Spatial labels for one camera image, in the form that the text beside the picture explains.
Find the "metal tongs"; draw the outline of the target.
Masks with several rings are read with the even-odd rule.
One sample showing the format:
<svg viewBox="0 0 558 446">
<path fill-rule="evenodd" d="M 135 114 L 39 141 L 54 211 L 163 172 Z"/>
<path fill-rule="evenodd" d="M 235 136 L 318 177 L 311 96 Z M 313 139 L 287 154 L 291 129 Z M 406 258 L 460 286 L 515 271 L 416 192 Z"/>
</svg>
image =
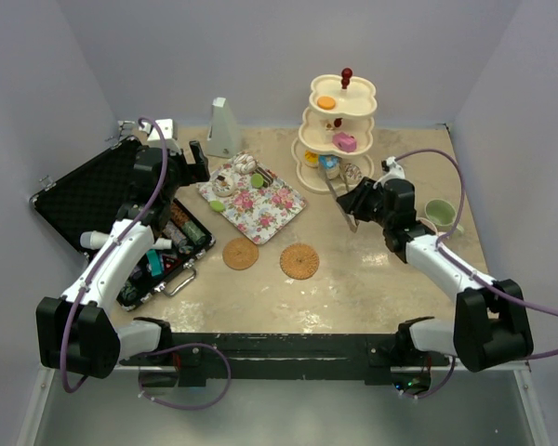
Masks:
<svg viewBox="0 0 558 446">
<path fill-rule="evenodd" d="M 338 194 L 337 194 L 337 191 L 334 189 L 334 186 L 333 186 L 331 180 L 328 178 L 325 168 L 320 164 L 319 167 L 318 167 L 318 169 L 319 169 L 319 176 L 320 176 L 320 178 L 325 182 L 326 186 L 328 187 L 328 190 L 329 190 L 329 192 L 330 192 L 332 198 L 333 198 L 334 201 L 336 202 L 338 210 L 339 210 L 340 213 L 343 215 L 343 217 L 344 217 L 344 219 L 345 219 L 345 221 L 346 221 L 346 223 L 347 223 L 347 225 L 348 225 L 348 227 L 349 227 L 349 230 L 350 230 L 351 232 L 353 232 L 353 233 L 356 233 L 357 230 L 358 230 L 358 228 L 359 228 L 359 222 L 358 222 L 354 217 L 349 216 L 349 215 L 342 209 L 342 207 L 340 206 L 340 204 L 338 203 L 338 198 L 339 198 L 339 196 L 338 196 Z"/>
</svg>

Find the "white striped donut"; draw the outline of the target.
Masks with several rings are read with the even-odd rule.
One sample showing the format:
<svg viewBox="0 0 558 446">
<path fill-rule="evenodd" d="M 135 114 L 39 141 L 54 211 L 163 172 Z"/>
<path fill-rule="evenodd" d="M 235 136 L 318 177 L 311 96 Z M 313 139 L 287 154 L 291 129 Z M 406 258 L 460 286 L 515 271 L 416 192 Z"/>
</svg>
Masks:
<svg viewBox="0 0 558 446">
<path fill-rule="evenodd" d="M 236 172 L 248 173 L 256 168 L 257 161 L 251 154 L 241 153 L 234 159 L 232 166 Z"/>
</svg>

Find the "sprinkled white donut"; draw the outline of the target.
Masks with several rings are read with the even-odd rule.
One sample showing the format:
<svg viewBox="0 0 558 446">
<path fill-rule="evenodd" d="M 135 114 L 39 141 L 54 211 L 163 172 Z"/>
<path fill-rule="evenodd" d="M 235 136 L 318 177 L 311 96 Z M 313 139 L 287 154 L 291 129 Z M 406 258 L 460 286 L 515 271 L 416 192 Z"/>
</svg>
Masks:
<svg viewBox="0 0 558 446">
<path fill-rule="evenodd" d="M 357 185 L 363 178 L 360 167 L 352 163 L 343 164 L 340 173 L 348 185 Z"/>
</svg>

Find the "chocolate striped cake bar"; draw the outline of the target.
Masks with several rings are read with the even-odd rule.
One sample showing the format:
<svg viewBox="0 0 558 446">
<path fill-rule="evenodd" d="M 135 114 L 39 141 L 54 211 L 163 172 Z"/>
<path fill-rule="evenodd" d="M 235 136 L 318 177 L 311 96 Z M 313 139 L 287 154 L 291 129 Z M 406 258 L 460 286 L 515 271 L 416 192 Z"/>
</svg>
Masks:
<svg viewBox="0 0 558 446">
<path fill-rule="evenodd" d="M 268 183 L 269 185 L 273 184 L 274 175 L 269 170 L 259 167 L 257 172 L 263 177 L 265 183 Z"/>
</svg>

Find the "blue glazed donut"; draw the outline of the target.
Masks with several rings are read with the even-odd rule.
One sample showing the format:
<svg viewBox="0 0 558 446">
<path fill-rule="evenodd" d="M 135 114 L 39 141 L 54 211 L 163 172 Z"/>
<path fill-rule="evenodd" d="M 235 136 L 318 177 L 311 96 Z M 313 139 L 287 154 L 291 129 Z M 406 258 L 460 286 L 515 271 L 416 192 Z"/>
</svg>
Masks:
<svg viewBox="0 0 558 446">
<path fill-rule="evenodd" d="M 338 156 L 320 155 L 318 165 L 328 179 L 334 179 L 340 175 L 340 158 Z"/>
</svg>

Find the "pink cake slice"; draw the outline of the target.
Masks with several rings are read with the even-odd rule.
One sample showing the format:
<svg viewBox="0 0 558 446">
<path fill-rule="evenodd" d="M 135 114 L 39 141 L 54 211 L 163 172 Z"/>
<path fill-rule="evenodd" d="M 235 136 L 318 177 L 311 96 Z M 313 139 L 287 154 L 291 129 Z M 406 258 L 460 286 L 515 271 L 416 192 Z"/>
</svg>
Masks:
<svg viewBox="0 0 558 446">
<path fill-rule="evenodd" d="M 339 132 L 332 137 L 332 143 L 341 151 L 352 153 L 357 150 L 357 140 L 354 136 Z"/>
</svg>

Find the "yellow glazed donut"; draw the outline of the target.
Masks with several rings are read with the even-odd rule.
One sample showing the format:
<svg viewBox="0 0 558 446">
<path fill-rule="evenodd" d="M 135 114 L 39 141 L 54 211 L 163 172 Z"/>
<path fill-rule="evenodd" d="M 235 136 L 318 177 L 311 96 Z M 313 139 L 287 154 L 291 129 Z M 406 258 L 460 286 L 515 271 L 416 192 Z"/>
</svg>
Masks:
<svg viewBox="0 0 558 446">
<path fill-rule="evenodd" d="M 317 168 L 319 164 L 319 155 L 313 151 L 305 151 L 304 163 L 311 168 Z"/>
</svg>

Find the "cream cake slice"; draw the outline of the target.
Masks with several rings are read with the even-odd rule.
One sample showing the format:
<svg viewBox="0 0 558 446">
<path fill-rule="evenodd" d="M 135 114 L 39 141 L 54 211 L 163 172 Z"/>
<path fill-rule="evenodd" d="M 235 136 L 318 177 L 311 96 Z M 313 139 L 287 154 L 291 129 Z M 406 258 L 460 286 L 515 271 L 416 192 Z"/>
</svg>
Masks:
<svg viewBox="0 0 558 446">
<path fill-rule="evenodd" d="M 325 144 L 332 143 L 334 133 L 335 133 L 335 127 L 333 126 L 333 122 L 325 121 L 325 123 L 323 124 L 323 131 L 322 131 L 323 141 Z"/>
</svg>

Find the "orange macaron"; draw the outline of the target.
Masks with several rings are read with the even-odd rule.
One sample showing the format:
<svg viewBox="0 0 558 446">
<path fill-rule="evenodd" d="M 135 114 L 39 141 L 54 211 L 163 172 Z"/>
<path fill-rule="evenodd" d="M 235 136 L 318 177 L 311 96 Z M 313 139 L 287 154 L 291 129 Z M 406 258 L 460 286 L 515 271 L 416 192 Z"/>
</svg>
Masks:
<svg viewBox="0 0 558 446">
<path fill-rule="evenodd" d="M 316 100 L 316 105 L 322 110 L 330 111 L 336 107 L 337 102 L 330 96 L 321 96 Z"/>
</svg>

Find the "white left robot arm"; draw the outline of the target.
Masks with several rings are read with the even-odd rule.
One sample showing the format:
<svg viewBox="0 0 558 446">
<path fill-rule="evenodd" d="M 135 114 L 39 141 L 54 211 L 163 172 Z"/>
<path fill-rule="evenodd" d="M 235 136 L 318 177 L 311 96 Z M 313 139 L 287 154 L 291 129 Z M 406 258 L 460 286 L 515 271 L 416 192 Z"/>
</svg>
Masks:
<svg viewBox="0 0 558 446">
<path fill-rule="evenodd" d="M 181 151 L 164 158 L 160 149 L 128 138 L 33 197 L 34 210 L 89 266 L 99 268 L 95 274 L 85 270 L 59 296 L 38 304 L 37 338 L 44 366 L 105 378 L 120 361 L 138 355 L 153 364 L 172 358 L 168 322 L 137 317 L 114 327 L 111 310 L 139 307 L 214 243 L 211 232 L 203 230 L 187 242 L 187 253 L 177 247 L 157 252 L 161 274 L 153 276 L 147 268 L 148 244 L 163 239 L 172 217 L 188 211 L 175 197 L 178 188 L 209 179 L 200 143 L 192 140 L 189 147 L 191 163 Z"/>
</svg>

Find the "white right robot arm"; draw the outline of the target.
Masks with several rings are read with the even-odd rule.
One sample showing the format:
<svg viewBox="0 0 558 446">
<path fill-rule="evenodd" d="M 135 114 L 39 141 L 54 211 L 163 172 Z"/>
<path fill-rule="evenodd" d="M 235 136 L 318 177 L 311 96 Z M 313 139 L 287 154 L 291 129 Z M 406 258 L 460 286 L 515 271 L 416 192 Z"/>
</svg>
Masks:
<svg viewBox="0 0 558 446">
<path fill-rule="evenodd" d="M 520 286 L 473 269 L 439 243 L 436 232 L 417 217 L 411 182 L 396 178 L 376 184 L 366 177 L 336 202 L 344 215 L 379 224 L 387 248 L 427 276 L 455 305 L 453 321 L 424 317 L 400 323 L 391 350 L 394 362 L 415 365 L 436 352 L 480 372 L 532 354 Z"/>
</svg>

